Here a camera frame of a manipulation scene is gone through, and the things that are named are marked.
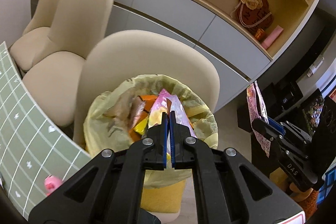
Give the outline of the yellow trash bin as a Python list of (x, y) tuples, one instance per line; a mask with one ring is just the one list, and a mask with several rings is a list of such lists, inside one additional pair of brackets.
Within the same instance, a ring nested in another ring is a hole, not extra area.
[(186, 180), (157, 189), (143, 189), (141, 208), (157, 213), (177, 213), (181, 209)]

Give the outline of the beige chair far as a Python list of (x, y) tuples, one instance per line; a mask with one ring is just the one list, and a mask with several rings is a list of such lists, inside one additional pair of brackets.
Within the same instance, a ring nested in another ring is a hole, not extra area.
[(42, 59), (42, 51), (47, 45), (47, 35), (59, 1), (38, 0), (35, 13), (21, 38), (10, 47), (11, 57), (22, 71), (29, 71)]

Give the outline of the red gift pouch with flowers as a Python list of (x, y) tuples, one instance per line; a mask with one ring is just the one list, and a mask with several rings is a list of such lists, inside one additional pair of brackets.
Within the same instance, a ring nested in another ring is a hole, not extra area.
[(265, 31), (274, 21), (268, 0), (238, 0), (230, 16), (254, 37), (258, 30)]

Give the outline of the beige chair near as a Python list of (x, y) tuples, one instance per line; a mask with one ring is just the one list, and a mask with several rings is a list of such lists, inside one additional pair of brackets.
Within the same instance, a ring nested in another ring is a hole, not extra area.
[(220, 78), (201, 53), (175, 39), (142, 30), (105, 37), (89, 53), (79, 78), (73, 141), (85, 147), (83, 124), (94, 99), (137, 75), (165, 75), (187, 85), (210, 108), (219, 99)]

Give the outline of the beige chair middle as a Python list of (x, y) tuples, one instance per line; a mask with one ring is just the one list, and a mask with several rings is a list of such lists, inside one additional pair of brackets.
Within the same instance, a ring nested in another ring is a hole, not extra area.
[(104, 38), (114, 0), (60, 0), (47, 45), (22, 81), (37, 105), (59, 127), (74, 121), (80, 74)]

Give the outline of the beige chair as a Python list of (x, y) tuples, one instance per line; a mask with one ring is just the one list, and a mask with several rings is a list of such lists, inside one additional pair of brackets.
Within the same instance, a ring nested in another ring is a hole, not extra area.
[(114, 0), (60, 0), (47, 45), (22, 81), (37, 105), (59, 127), (74, 121), (80, 74), (104, 38)]
[(220, 78), (201, 53), (175, 39), (142, 30), (105, 37), (89, 53), (79, 78), (73, 141), (85, 147), (83, 124), (94, 99), (137, 75), (165, 75), (187, 85), (210, 108), (219, 99)]
[(22, 71), (29, 71), (42, 59), (42, 51), (47, 45), (47, 35), (59, 1), (38, 0), (35, 13), (21, 38), (10, 47), (11, 57)]

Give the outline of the orange snack bag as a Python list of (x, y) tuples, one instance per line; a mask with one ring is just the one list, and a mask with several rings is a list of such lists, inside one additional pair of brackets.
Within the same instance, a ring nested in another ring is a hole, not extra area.
[(132, 102), (129, 121), (128, 121), (128, 133), (133, 142), (140, 140), (143, 135), (133, 131), (134, 126), (146, 116), (149, 116), (150, 110), (157, 99), (155, 95), (140, 95), (136, 96)]

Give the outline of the purple chip bag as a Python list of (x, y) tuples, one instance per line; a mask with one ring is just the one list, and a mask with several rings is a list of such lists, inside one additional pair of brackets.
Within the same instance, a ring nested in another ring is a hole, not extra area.
[(160, 91), (157, 99), (154, 101), (154, 104), (150, 109), (147, 123), (148, 128), (161, 124), (162, 114), (166, 113), (169, 115), (172, 111), (175, 113), (175, 120), (177, 124), (188, 127), (190, 135), (197, 137), (178, 96), (171, 95), (166, 89), (162, 89)]

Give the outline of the green checked tablecloth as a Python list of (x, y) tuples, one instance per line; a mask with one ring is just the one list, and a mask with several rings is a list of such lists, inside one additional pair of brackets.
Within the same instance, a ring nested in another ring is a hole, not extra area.
[(1, 186), (28, 218), (47, 196), (45, 179), (62, 181), (91, 157), (63, 133), (22, 83), (5, 42), (1, 43)]

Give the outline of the yellow trash bag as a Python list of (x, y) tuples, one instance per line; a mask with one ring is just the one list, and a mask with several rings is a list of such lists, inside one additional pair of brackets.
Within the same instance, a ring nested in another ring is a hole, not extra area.
[(105, 148), (114, 152), (128, 149), (134, 142), (129, 135), (133, 101), (139, 95), (157, 96), (162, 89), (179, 98), (197, 138), (210, 148), (217, 148), (217, 122), (196, 93), (169, 76), (139, 75), (125, 80), (112, 92), (103, 92), (92, 102), (83, 124), (90, 156), (95, 157)]

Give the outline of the pink box on shelf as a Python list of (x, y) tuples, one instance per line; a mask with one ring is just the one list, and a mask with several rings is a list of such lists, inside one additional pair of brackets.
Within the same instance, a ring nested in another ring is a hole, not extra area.
[(273, 42), (282, 34), (283, 28), (277, 26), (261, 43), (261, 46), (267, 50)]

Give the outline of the pink patterned wrapper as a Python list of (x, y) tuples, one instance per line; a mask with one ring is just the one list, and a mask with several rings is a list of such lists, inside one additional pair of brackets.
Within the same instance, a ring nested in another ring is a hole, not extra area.
[[(247, 104), (248, 104), (250, 123), (252, 123), (256, 119), (261, 119), (266, 123), (269, 123), (266, 111), (266, 105), (261, 95), (261, 91), (257, 81), (251, 83), (247, 88)], [(262, 150), (265, 152), (266, 156), (269, 157), (270, 141), (267, 140), (265, 137), (263, 137), (255, 129), (253, 129), (252, 131), (256, 137), (256, 140), (260, 144)]]

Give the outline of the pink pig toy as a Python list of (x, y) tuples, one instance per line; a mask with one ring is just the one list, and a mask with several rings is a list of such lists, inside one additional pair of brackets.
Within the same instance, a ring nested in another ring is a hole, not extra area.
[(44, 182), (46, 195), (49, 196), (57, 188), (59, 188), (62, 184), (63, 184), (63, 180), (56, 176), (49, 175), (48, 177), (46, 177), (45, 182)]

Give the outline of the yellow snack bag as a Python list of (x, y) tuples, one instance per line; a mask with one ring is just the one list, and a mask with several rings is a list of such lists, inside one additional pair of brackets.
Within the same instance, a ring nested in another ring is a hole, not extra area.
[(144, 135), (147, 128), (147, 123), (149, 120), (149, 116), (146, 116), (143, 120), (139, 121), (133, 128), (133, 131), (138, 133), (139, 135)]

